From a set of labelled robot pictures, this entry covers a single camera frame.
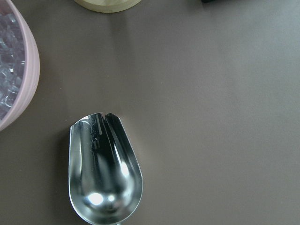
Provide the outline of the wooden glass drying stand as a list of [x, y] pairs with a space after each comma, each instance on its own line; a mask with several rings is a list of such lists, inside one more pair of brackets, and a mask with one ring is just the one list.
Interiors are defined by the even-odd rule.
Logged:
[[75, 0], [80, 6], [100, 13], [116, 13], [137, 5], [141, 0]]

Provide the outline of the steel ice scoop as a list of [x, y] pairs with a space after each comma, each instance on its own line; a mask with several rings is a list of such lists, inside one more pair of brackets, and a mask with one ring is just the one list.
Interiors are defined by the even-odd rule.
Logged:
[[120, 225], [137, 209], [143, 176], [118, 116], [95, 113], [70, 127], [68, 194], [91, 225]]

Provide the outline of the clear ice cubes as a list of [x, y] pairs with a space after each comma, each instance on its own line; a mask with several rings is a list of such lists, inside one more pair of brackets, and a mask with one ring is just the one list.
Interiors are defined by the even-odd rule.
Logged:
[[0, 15], [0, 119], [12, 108], [25, 66], [23, 35], [15, 14]]

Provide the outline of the pink bowl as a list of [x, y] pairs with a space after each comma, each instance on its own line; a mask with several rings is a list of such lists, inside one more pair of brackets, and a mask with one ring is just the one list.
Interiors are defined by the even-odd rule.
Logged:
[[0, 10], [1, 12], [12, 12], [16, 16], [21, 28], [25, 50], [25, 66], [19, 94], [4, 119], [0, 121], [0, 129], [4, 130], [25, 111], [31, 102], [38, 86], [40, 58], [33, 34], [13, 2], [10, 0], [2, 0], [0, 5], [4, 6], [4, 8]]

